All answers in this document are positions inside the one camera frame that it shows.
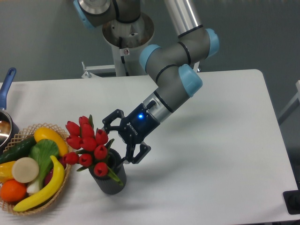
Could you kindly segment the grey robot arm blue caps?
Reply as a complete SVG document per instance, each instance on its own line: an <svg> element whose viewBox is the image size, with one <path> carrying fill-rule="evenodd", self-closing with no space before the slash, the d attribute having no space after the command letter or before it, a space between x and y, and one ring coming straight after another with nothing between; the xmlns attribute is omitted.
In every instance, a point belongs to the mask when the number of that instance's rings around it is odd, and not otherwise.
<svg viewBox="0 0 300 225"><path fill-rule="evenodd" d="M205 29L190 0L167 0L165 5L178 36L168 48L150 44L152 20L138 0L75 0L87 28L102 27L112 48L117 76L149 75L157 85L129 115L115 110L103 120L106 132L117 131L127 146L122 163L139 163L150 151L144 139L201 87L192 66L219 50L219 39Z"/></svg>

